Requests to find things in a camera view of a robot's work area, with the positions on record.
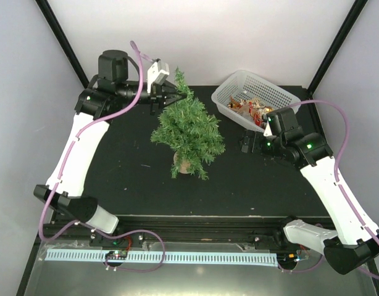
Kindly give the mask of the white plastic basket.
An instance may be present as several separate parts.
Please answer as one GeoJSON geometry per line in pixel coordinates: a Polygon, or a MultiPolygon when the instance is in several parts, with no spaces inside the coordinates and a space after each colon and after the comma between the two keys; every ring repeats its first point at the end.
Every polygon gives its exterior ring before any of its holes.
{"type": "Polygon", "coordinates": [[[230,96],[234,99],[252,99],[258,97],[265,102],[266,106],[271,106],[274,110],[300,102],[299,98],[293,94],[254,73],[238,70],[232,74],[214,91],[212,102],[215,103],[222,115],[248,130],[260,132],[264,132],[264,129],[256,126],[250,120],[239,116],[227,107],[230,96]]]}

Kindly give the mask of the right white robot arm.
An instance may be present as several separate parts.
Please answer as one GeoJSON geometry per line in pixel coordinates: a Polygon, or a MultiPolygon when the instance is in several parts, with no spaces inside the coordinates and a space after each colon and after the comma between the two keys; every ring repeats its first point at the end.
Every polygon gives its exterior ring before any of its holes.
{"type": "Polygon", "coordinates": [[[379,255],[379,226],[362,208],[338,168],[338,158],[319,133],[305,134],[291,108],[265,116],[263,132],[247,130],[243,152],[261,152],[292,164],[312,186],[334,229],[288,218],[272,234],[281,248],[303,245],[321,254],[339,274],[348,274],[379,255]]]}

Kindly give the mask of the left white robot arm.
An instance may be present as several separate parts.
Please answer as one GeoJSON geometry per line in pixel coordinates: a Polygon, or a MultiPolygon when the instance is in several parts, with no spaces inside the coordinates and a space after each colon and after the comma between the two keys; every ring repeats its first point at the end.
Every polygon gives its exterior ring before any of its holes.
{"type": "Polygon", "coordinates": [[[98,72],[81,92],[75,106],[72,129],[59,162],[46,184],[35,186],[33,194],[66,218],[102,231],[111,246],[120,245],[125,232],[119,219],[103,209],[94,197],[83,194],[86,175],[98,145],[111,121],[137,104],[167,107],[184,99],[167,80],[169,65],[152,59],[146,72],[138,66],[138,81],[128,79],[128,66],[137,63],[124,51],[107,50],[98,58],[98,72]]]}

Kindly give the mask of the small green christmas tree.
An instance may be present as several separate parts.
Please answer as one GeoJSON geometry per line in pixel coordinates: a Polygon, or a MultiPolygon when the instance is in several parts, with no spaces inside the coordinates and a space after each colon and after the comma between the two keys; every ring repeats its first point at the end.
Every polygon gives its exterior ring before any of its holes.
{"type": "Polygon", "coordinates": [[[165,144],[174,151],[172,178],[185,170],[186,174],[207,180],[204,165],[210,165],[225,152],[220,120],[208,113],[179,68],[175,70],[175,84],[179,95],[185,98],[166,107],[159,115],[159,126],[151,133],[151,142],[165,144]]]}

